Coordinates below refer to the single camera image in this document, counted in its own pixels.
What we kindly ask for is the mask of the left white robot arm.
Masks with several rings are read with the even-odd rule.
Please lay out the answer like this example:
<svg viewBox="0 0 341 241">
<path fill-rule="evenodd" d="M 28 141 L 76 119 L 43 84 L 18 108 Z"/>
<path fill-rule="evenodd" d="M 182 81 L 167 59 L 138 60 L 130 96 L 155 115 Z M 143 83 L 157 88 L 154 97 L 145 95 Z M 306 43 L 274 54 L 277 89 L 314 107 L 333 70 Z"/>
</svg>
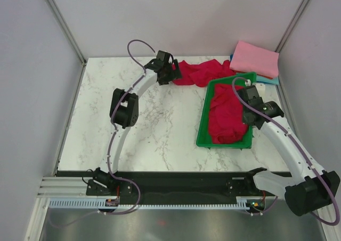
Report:
<svg viewBox="0 0 341 241">
<path fill-rule="evenodd" d="M 88 196 L 113 196 L 122 178 L 114 176 L 125 139 L 139 117 L 139 98 L 155 83 L 168 85 L 182 78 L 178 61 L 165 51 L 158 51 L 156 57 L 143 67 L 143 74 L 127 90 L 115 89 L 112 94 L 109 111 L 110 123 L 114 127 L 107 150 L 106 164 L 109 172 L 99 167 L 93 171 L 93 178 L 88 181 Z"/>
</svg>

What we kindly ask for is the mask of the green plastic tray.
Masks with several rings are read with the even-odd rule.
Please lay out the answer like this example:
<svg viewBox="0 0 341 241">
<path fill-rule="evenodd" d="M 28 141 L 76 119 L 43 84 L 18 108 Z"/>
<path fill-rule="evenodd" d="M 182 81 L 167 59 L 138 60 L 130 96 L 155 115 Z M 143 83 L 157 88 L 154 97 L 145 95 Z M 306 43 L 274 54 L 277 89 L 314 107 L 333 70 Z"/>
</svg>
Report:
<svg viewBox="0 0 341 241">
<path fill-rule="evenodd" d="M 207 85 L 196 145 L 203 148 L 250 149 L 253 130 L 242 121 L 243 105 L 236 97 L 245 82 L 236 75 L 212 80 Z"/>
</svg>

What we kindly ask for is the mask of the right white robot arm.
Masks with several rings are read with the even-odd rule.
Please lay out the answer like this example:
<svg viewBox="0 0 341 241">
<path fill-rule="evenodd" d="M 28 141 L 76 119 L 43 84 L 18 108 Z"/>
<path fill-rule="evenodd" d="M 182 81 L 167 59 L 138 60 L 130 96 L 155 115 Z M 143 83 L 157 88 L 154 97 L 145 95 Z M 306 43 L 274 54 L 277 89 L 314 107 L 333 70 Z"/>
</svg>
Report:
<svg viewBox="0 0 341 241">
<path fill-rule="evenodd" d="M 243 87 L 236 92 L 243 105 L 242 120 L 259 129 L 275 146 L 291 176 L 284 177 L 265 168 L 250 172 L 244 181 L 245 191 L 256 195 L 261 190 L 284 199 L 297 216 L 333 205 L 336 225 L 340 212 L 335 196 L 340 177 L 335 171 L 326 171 L 304 148 L 289 127 L 284 112 L 274 101 L 264 102 L 256 86 Z"/>
</svg>

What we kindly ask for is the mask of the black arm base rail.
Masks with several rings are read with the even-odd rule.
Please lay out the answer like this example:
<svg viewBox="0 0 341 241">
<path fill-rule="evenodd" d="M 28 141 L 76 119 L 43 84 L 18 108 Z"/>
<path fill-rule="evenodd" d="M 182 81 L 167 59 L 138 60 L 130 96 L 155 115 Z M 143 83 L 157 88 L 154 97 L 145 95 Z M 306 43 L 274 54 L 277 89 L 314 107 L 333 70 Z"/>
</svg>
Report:
<svg viewBox="0 0 341 241">
<path fill-rule="evenodd" d="M 58 177 L 93 178 L 94 170 L 58 171 Z M 237 197 L 271 197 L 251 183 L 248 172 L 124 172 L 114 196 L 128 204 L 210 204 L 234 202 Z"/>
</svg>

